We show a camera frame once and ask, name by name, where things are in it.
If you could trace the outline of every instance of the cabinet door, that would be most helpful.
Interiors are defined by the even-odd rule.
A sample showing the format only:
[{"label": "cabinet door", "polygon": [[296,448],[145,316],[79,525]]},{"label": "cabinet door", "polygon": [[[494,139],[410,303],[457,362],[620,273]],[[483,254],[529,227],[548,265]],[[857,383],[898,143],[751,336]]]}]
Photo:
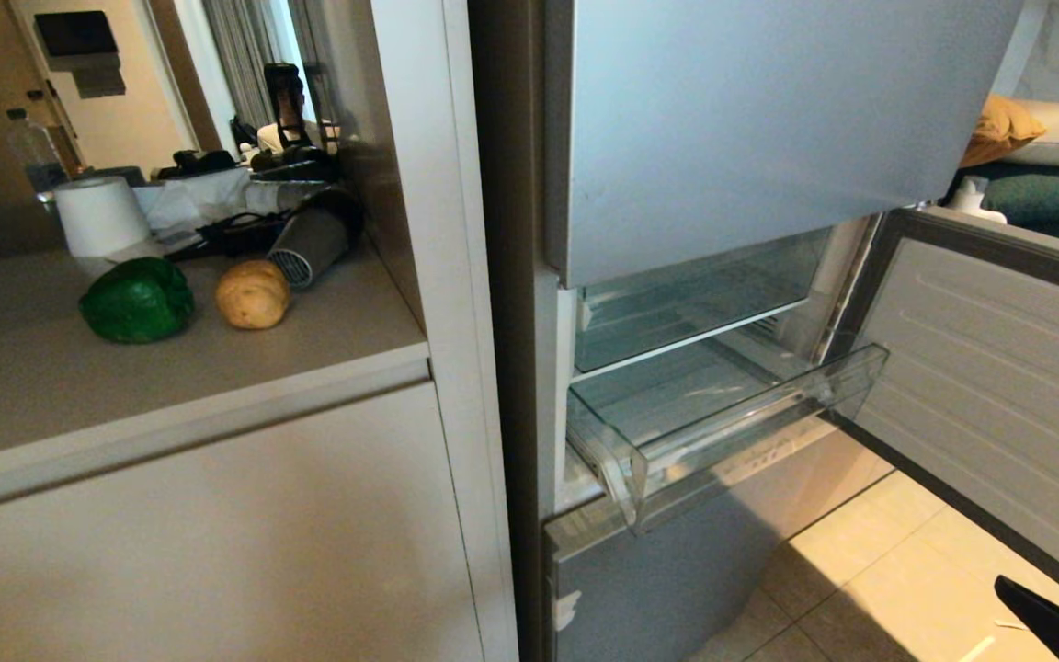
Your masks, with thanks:
[{"label": "cabinet door", "polygon": [[1021,0],[546,1],[568,288],[941,196]]},{"label": "cabinet door", "polygon": [[0,662],[481,658],[430,384],[0,505]]},{"label": "cabinet door", "polygon": [[936,210],[877,244],[845,322],[890,352],[858,440],[1059,582],[1059,240]]}]

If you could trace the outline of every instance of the kitchen countertop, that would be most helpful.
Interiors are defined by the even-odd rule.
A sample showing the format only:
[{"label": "kitchen countertop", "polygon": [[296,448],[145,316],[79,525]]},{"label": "kitchen countertop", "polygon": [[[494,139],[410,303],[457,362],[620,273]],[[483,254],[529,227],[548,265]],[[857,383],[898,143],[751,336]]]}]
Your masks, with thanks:
[{"label": "kitchen countertop", "polygon": [[[395,380],[426,378],[428,342],[369,241],[311,288],[295,290],[270,330],[236,330],[215,309],[214,285],[235,262],[181,263],[197,304],[190,326],[160,342],[121,345],[80,319],[76,303],[93,278],[67,253],[0,261],[0,478],[79,453],[75,466],[42,477],[68,479],[246,428],[263,415],[297,414],[289,398],[316,407],[323,397],[353,395],[298,395],[333,381],[371,387],[371,374],[387,372]],[[211,419],[203,428],[173,433],[203,418]],[[143,441],[101,453],[133,436]],[[84,458],[88,451],[95,460]],[[39,479],[7,481],[0,493]]]}]

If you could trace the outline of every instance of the gray countertop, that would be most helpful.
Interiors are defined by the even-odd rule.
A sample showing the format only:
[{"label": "gray countertop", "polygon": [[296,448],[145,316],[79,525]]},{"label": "gray countertop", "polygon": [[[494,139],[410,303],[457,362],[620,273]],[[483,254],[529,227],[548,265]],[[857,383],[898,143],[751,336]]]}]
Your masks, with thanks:
[{"label": "gray countertop", "polygon": [[369,243],[294,292],[270,330],[236,330],[215,309],[214,285],[235,262],[182,263],[197,303],[190,326],[158,343],[119,345],[80,319],[76,303],[93,278],[70,256],[0,261],[0,451],[331,365],[362,372],[428,357]]}]

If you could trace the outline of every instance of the refrigerator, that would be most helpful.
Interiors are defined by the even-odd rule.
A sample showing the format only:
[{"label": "refrigerator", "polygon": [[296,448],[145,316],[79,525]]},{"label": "refrigerator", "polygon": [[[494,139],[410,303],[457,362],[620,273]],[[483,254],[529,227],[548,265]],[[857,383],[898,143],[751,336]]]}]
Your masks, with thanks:
[{"label": "refrigerator", "polygon": [[470,5],[523,659],[683,659],[892,468],[1059,582],[1059,240],[930,205],[1021,10]]}]

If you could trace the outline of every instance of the person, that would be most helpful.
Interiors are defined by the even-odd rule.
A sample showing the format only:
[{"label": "person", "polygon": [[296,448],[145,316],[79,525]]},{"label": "person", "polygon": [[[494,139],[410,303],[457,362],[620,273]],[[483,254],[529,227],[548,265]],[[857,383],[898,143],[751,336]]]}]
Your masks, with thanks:
[{"label": "person", "polygon": [[305,85],[295,65],[269,64],[264,67],[268,93],[272,94],[276,122],[255,131],[261,150],[281,155],[291,145],[323,146],[321,129],[316,122],[302,118],[305,108]]}]

